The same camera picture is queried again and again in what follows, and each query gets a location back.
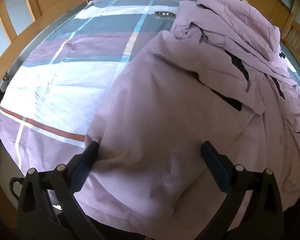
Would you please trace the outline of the plaid pink grey bedsheet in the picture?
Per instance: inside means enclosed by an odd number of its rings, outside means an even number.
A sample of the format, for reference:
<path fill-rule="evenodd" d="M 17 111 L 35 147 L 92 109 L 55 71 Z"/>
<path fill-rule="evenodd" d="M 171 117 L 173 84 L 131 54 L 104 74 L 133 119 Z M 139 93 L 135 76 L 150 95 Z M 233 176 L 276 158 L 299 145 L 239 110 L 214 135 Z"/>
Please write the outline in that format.
<path fill-rule="evenodd" d="M 96 112 L 136 55 L 128 62 L 20 67 L 0 106 L 0 139 L 19 169 L 46 171 L 81 153 Z"/>

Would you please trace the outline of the green patterned mattress cover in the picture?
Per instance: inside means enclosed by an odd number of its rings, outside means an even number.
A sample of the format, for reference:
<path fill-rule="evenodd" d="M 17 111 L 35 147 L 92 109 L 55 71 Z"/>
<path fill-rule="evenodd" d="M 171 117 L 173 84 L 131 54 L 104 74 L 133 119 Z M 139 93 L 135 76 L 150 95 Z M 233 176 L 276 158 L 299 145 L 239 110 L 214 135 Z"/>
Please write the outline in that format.
<path fill-rule="evenodd" d="M 147 12 L 141 36 L 133 46 L 138 51 L 159 31 L 167 30 L 181 0 L 66 0 L 48 10 L 27 27 L 0 58 L 0 88 L 20 66 L 60 62 L 120 62 L 128 36 L 137 19 Z"/>

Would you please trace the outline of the pink hooded jacket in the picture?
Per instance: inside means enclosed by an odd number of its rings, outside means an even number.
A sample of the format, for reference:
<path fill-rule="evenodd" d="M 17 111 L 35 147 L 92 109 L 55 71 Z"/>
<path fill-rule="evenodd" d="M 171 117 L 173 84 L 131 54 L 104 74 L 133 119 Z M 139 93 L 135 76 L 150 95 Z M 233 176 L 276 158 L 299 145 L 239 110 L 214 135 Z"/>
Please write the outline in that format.
<path fill-rule="evenodd" d="M 300 92 L 280 30 L 239 0 L 183 1 L 110 88 L 87 131 L 98 161 L 76 194 L 108 226 L 194 239 L 225 195 L 200 146 L 274 172 L 284 209 L 300 197 Z"/>

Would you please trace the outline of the wooden footboard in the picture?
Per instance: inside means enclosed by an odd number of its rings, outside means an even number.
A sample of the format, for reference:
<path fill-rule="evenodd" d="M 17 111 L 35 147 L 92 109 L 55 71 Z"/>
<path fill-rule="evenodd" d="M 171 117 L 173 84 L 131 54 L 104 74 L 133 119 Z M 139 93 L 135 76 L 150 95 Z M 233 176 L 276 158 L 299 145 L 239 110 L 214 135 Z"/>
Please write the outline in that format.
<path fill-rule="evenodd" d="M 300 24 L 295 20 L 299 7 L 300 0 L 294 0 L 290 15 L 283 31 L 281 31 L 281 42 L 290 50 L 300 64 Z"/>

